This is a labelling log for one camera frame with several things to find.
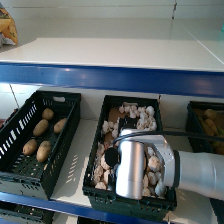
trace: gray robot arm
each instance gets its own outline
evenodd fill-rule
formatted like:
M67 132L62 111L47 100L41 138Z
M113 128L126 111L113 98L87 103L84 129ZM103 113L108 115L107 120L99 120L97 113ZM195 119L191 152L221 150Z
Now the gray robot arm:
M121 136L135 132L138 132L138 130L125 129L121 132ZM130 144L132 149L126 150L127 146L125 144L127 145L128 141L139 142L145 147L150 146L154 149L157 157L161 161L161 178L165 186L189 190L206 197L224 200L224 156L209 153L173 151L161 135L129 137L120 142L119 153L122 154L122 157L126 158L126 153L129 153L129 160L123 159L121 165L122 162L123 165L124 163L129 163L124 167L130 167L131 162L137 167L138 173L143 173L143 156L135 155L134 144ZM144 150L143 146L141 148L138 148L139 152ZM132 195L131 198L139 199L141 197L140 190L139 192L137 190L141 189L139 187L139 176L135 175L135 173L129 173L129 177L126 179L124 178L122 169L120 169L120 173L119 171L117 172L117 182L119 185L116 187L116 192L119 194L122 189L122 196L125 196L125 189L122 186L124 186L126 181L131 181L132 184L136 184L138 187L133 188L133 185L131 189L127 187L126 190L129 192L126 194L126 197Z

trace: wire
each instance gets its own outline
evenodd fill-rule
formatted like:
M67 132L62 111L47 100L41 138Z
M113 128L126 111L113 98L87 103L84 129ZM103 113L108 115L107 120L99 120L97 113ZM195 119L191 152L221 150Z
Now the wire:
M172 136L182 136L182 137L189 137L189 138L197 138L197 139L204 139L209 141L217 141L217 142L224 142L224 138L216 137L216 136L209 136L205 134L198 134L192 132L176 132L176 131L139 131L127 135L122 135L113 140L113 144L117 141L121 141L125 138L142 136L142 135L172 135Z

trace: crate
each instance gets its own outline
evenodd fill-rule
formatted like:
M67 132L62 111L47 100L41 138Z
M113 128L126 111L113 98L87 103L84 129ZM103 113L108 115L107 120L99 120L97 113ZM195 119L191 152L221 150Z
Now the crate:
M153 106L155 109L154 117L157 122L157 130L162 131L162 122L157 100L134 97L105 96L94 142L89 156L88 166L84 176L83 194L88 196L93 209L148 220L162 221L166 213L173 211L176 208L177 202L174 188L167 188L165 199L143 197L141 200L134 200L118 196L112 191L95 189L90 185L98 142L102 140L101 127L104 120L108 120L110 109L121 106L123 102L138 103L139 107Z
M78 217L77 224L114 224L112 222L104 222L104 221L99 221L99 220L94 220L94 219L89 219L89 218L83 218L83 217Z
M39 208L0 202L0 217L21 224L51 224L54 212Z
M36 91L0 131L0 191L49 199L80 120L80 94ZM38 146L49 140L51 153L44 163L36 160L36 152L24 156L23 146L42 119L42 111L50 108L54 118L47 131L37 137ZM67 117L59 134L54 124Z
M216 111L224 111L224 104L191 101L188 104L187 109L188 109L188 118L187 118L187 124L186 124L186 131L205 134L194 110L195 109L199 109L199 110L213 109ZM196 138L188 138L188 139L189 139L193 152L214 153L214 150L212 149L210 143L207 140L196 139ZM210 202L213 207L214 213L217 216L218 223L220 224L224 223L224 213L223 213L224 201L210 198Z

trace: brown potato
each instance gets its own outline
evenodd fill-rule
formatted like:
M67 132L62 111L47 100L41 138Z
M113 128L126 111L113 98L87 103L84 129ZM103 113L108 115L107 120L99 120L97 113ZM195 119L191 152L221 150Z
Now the brown potato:
M204 119L211 119L214 121L216 116L217 116L217 112L212 109L207 109L204 112Z
M217 127L213 120L206 119L205 123L212 129L212 131L214 132L215 135L219 135L219 132L218 132Z
M35 139L30 139L23 146L23 154L25 156L30 156L36 149L37 149L37 142L36 142L36 140Z
M66 122L66 118L58 121L58 123L56 123L54 126L54 133L57 133L57 134L60 133L62 128L64 127L65 122Z
M49 141L43 141L38 150L37 150L37 161L42 163L44 162L47 157L50 155L51 152L51 143Z
M46 108L42 113L42 118L48 121L51 120L53 117L54 117L54 111L49 108Z
M215 149L215 153L219 155L224 155L224 147L218 147Z
M33 130L33 135L38 137L42 135L48 128L48 121L46 119L41 120Z
M207 125L207 123L201 117L198 117L198 119L201 123L201 126L202 126L205 134L210 135L210 136L214 136L213 130Z

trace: blue metal frame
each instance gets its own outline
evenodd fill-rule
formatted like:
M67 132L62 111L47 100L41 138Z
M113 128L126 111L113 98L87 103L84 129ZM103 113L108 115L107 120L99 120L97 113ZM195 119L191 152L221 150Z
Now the blue metal frame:
M87 217L91 219L101 220L105 222L113 222L113 223L135 223L135 224L164 224L166 222L155 222L148 221L144 219L139 219L135 217L123 216L113 213L106 213L97 210L93 210L92 208L83 207L79 205L72 205L63 202L57 202L54 200L45 201L37 198L26 197L21 195L14 195L0 192L1 201L11 202L15 204L27 205L31 207L42 208L46 210L51 210L60 213L66 213L76 216Z
M0 82L224 97L224 71L0 63Z

